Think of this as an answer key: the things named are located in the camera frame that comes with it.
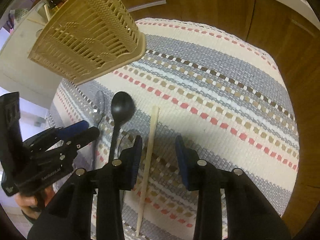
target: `striped rug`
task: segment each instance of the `striped rug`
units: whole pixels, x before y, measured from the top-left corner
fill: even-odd
[[[125,136],[132,141],[134,129],[145,143],[151,107],[160,107],[140,237],[135,236],[135,227],[143,162],[134,190],[124,198],[126,239],[193,238],[198,192],[188,192],[181,183],[174,147],[178,134],[200,158],[217,168],[243,169],[282,215],[297,176],[299,143],[292,104],[272,57],[207,25],[151,18],[137,25],[147,39],[143,58],[79,87],[63,80],[48,117],[49,126],[68,126],[80,120],[93,125],[91,100],[102,90],[107,107],[96,152],[96,168],[100,168],[109,154],[113,95],[126,91],[136,105],[119,140]],[[91,147],[81,150],[75,167],[92,167]],[[226,238],[223,191],[221,196],[221,237]],[[96,199],[92,208],[94,238]]]

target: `chopstick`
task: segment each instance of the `chopstick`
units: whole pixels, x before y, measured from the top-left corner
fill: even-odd
[[[145,163],[144,163],[142,189],[141,189],[141,195],[140,195],[140,201],[139,201],[139,211],[138,211],[138,220],[137,220],[137,236],[139,236],[142,218],[143,218],[144,201],[145,201],[146,193],[147,193],[151,155],[152,155],[152,150],[153,150],[153,141],[155,138],[156,126],[157,126],[157,121],[158,121],[158,117],[159,117],[159,111],[160,111],[160,108],[158,106],[152,107],[148,147],[147,147],[147,154],[146,154]]]
[[[51,16],[50,16],[50,12],[49,12],[49,8],[48,8],[47,4],[44,5],[44,11],[45,11],[45,15],[47,16],[48,21],[50,21]]]

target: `logo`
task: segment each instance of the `logo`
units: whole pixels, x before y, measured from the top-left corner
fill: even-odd
[[[50,178],[51,176],[53,176],[54,174],[57,174],[59,171],[61,171],[61,168],[56,169],[55,171],[47,174],[46,176],[44,176],[41,180],[45,181],[46,179]]]
[[[8,192],[8,193],[11,193],[13,191],[13,187],[6,187],[5,190]]]

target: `wooden cabinet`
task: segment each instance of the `wooden cabinet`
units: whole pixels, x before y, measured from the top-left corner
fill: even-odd
[[[275,0],[256,0],[247,42],[267,51],[276,61],[286,86],[304,75],[299,66],[310,63],[319,30],[300,14]]]
[[[127,8],[159,0],[122,0]],[[246,39],[254,0],[166,0],[131,13],[135,20],[145,17],[192,21],[215,26],[241,39]]]

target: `human hand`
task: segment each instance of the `human hand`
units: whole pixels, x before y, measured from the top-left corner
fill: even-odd
[[[47,206],[50,200],[55,195],[55,192],[53,191],[52,185],[44,189],[45,198],[44,198],[44,205]],[[21,195],[20,193],[17,193],[14,196],[14,200],[20,206],[21,210],[28,216],[33,219],[37,219],[40,215],[40,212],[33,211],[30,207],[37,206],[37,199],[34,196],[31,197],[25,197]]]

